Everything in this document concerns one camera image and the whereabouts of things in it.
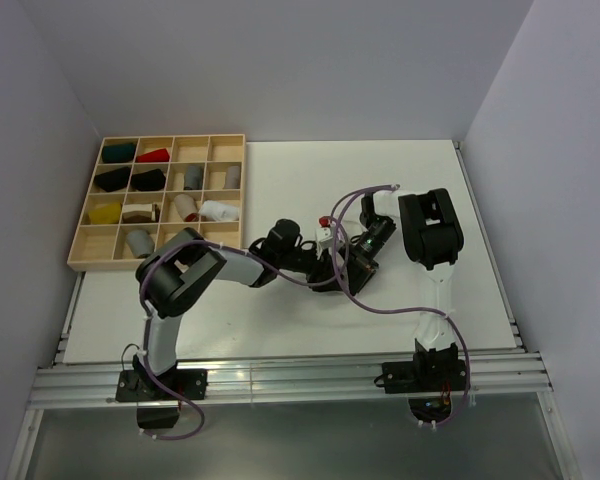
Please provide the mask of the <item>grey sock with black stripes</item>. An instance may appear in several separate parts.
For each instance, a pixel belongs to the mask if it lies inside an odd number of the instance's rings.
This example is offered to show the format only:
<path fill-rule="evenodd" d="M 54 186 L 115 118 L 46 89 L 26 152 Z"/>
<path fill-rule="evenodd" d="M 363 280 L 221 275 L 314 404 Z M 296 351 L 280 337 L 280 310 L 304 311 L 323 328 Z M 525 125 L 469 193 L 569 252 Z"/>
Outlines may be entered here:
<path fill-rule="evenodd" d="M 131 230 L 126 235 L 126 244 L 132 255 L 136 259 L 149 257 L 155 248 L 154 240 L 151 235 L 142 229 Z"/>

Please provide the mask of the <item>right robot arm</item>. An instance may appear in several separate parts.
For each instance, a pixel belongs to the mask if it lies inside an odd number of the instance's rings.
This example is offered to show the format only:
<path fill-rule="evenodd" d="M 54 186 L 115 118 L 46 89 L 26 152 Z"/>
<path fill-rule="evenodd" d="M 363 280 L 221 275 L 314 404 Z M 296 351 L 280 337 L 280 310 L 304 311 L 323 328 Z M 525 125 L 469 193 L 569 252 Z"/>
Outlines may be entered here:
<path fill-rule="evenodd" d="M 449 192 L 444 188 L 424 194 L 395 187 L 368 190 L 362 194 L 360 222 L 365 232 L 349 247 L 349 295 L 360 292 L 374 276 L 378 268 L 375 257 L 397 230 L 408 259 L 419 266 L 422 281 L 424 305 L 401 310 L 419 315 L 413 357 L 385 363 L 377 386 L 387 393 L 466 389 L 469 365 L 460 354 L 467 346 L 449 316 L 452 276 L 464 247 L 464 235 Z"/>

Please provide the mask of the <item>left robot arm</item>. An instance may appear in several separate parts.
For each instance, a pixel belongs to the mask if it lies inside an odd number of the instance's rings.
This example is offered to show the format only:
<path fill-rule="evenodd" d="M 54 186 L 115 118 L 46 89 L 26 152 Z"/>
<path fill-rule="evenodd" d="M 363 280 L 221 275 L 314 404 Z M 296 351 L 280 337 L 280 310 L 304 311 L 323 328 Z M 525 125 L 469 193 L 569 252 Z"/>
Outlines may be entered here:
<path fill-rule="evenodd" d="M 163 399 L 175 388 L 176 343 L 183 315 L 215 280 L 261 288 L 285 271 L 301 273 L 297 284 L 328 291 L 346 278 L 352 246 L 346 231 L 327 229 L 326 248 L 304 242 L 297 223 L 276 222 L 268 234 L 241 250 L 212 243 L 185 228 L 138 267 L 139 300 L 145 310 L 141 349 L 133 359 L 139 388 Z"/>

